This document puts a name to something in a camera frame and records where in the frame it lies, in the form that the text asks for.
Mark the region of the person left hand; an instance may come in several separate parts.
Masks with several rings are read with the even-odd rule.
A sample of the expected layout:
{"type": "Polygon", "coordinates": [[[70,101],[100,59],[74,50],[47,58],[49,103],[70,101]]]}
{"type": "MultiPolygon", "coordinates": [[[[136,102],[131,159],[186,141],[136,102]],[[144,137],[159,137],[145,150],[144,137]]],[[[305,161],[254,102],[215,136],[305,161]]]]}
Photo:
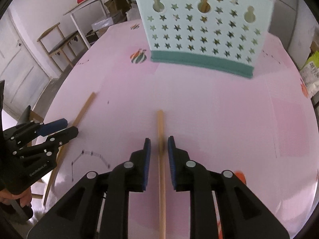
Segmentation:
{"type": "Polygon", "coordinates": [[[4,205],[10,205],[11,200],[19,200],[21,207],[25,206],[31,206],[31,200],[32,200],[32,193],[31,188],[29,187],[25,191],[23,191],[19,195],[14,195],[11,192],[9,192],[7,189],[0,191],[0,201],[4,205]]]}

